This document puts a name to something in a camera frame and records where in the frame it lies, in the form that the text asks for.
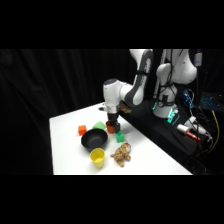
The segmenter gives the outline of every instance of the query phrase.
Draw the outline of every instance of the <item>small box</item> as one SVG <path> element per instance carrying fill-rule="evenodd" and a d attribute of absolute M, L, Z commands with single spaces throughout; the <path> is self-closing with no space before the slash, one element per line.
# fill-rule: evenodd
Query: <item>small box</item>
<path fill-rule="evenodd" d="M 86 126 L 79 126 L 79 135 L 83 136 L 87 132 Z"/>
<path fill-rule="evenodd" d="M 117 143 L 121 143 L 121 142 L 124 142 L 125 141 L 123 131 L 119 131 L 115 135 L 116 135 L 116 138 L 117 138 Z"/>

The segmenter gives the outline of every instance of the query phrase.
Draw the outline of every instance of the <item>black bowl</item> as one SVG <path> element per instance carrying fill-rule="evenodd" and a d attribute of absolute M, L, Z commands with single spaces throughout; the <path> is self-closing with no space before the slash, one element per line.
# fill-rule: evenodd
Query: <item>black bowl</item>
<path fill-rule="evenodd" d="M 82 136 L 82 145 L 89 151 L 102 148 L 106 145 L 108 135 L 101 129 L 92 129 Z"/>

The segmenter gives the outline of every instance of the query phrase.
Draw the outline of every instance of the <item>white table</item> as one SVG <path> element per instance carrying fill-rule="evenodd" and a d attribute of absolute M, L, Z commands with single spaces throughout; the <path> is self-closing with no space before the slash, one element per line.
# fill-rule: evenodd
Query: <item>white table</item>
<path fill-rule="evenodd" d="M 81 144 L 78 126 L 87 130 L 99 121 L 105 123 L 107 114 L 99 111 L 103 103 L 50 119 L 53 170 L 55 175 L 191 175 L 184 167 L 167 155 L 122 117 L 119 117 L 125 138 L 132 146 L 131 161 L 121 168 L 110 157 L 122 145 L 115 135 L 108 134 L 105 147 L 105 165 L 97 169 L 89 152 Z"/>

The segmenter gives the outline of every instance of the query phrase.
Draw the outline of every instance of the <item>orange block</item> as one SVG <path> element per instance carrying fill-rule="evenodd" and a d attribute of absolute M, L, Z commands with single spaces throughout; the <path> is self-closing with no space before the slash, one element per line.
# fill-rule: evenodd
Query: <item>orange block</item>
<path fill-rule="evenodd" d="M 79 135 L 83 136 L 87 132 L 86 126 L 79 126 Z"/>

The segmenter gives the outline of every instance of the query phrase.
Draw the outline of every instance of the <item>black background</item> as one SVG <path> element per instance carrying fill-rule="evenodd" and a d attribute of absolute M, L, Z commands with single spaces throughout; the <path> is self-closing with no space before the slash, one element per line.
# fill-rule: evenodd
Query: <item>black background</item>
<path fill-rule="evenodd" d="M 190 49 L 193 59 L 196 49 Z M 224 50 L 203 49 L 205 91 L 224 94 Z M 162 49 L 146 89 L 152 97 Z M 0 50 L 0 173 L 53 174 L 49 118 L 103 102 L 110 78 L 133 83 L 136 63 L 128 49 Z M 219 173 L 222 150 L 210 156 Z"/>

